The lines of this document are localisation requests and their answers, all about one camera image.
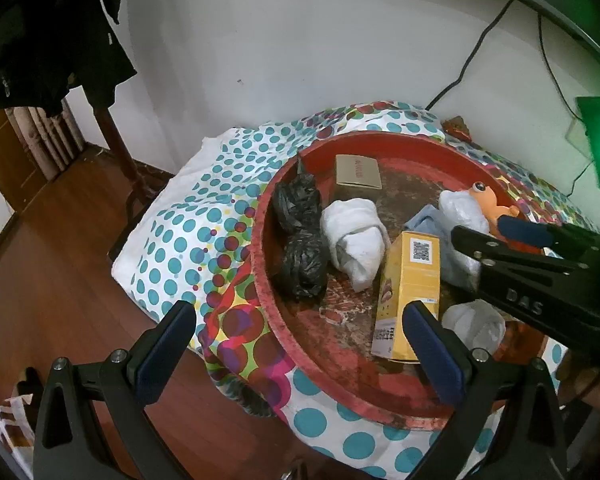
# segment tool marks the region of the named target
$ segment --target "wooden floor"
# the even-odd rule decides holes
[[[46,378],[55,357],[99,361],[152,327],[113,281],[106,257],[125,225],[129,191],[111,159],[90,148],[43,189],[1,247],[0,401],[27,366]],[[122,469],[138,476],[107,410],[97,409]],[[189,351],[147,412],[197,480],[277,479],[296,457],[311,478],[368,478],[305,446],[282,421],[245,414]]]

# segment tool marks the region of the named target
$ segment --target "wall outlet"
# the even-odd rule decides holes
[[[589,138],[587,137],[587,131],[582,121],[573,118],[567,134],[564,136],[567,142],[578,150],[587,160],[593,160],[591,154],[591,148],[589,146]]]

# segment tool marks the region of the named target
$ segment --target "polka dot tablecloth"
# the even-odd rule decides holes
[[[325,110],[291,123],[234,128],[205,144],[149,208],[114,264],[113,277],[149,316],[192,303],[200,323],[191,347],[221,391],[245,381],[309,446],[378,478],[404,478],[438,436],[365,420],[315,386],[270,331],[249,258],[258,197],[289,157],[312,142],[356,130],[426,136],[483,164],[530,220],[593,225],[550,184],[475,145],[446,136],[438,118],[394,101]],[[544,353],[555,381],[564,348]],[[484,455],[500,413],[488,419],[469,468]]]

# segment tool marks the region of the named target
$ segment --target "blue cloth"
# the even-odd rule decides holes
[[[440,238],[440,277],[451,285],[473,290],[469,275],[454,256],[451,232],[445,228],[444,215],[435,206],[424,206],[411,220],[405,222],[404,230]]]

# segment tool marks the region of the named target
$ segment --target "metal bolt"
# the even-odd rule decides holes
[[[62,370],[68,362],[66,357],[59,357],[54,361],[54,370]]]
[[[485,363],[489,360],[489,352],[484,348],[474,348],[471,350],[471,356],[479,363]]]
[[[127,356],[126,350],[119,348],[118,350],[114,350],[111,353],[110,359],[111,359],[112,363],[121,363],[122,361],[124,361],[126,359],[126,356]]]
[[[536,370],[544,370],[544,367],[546,366],[544,361],[539,357],[532,359],[531,364]]]

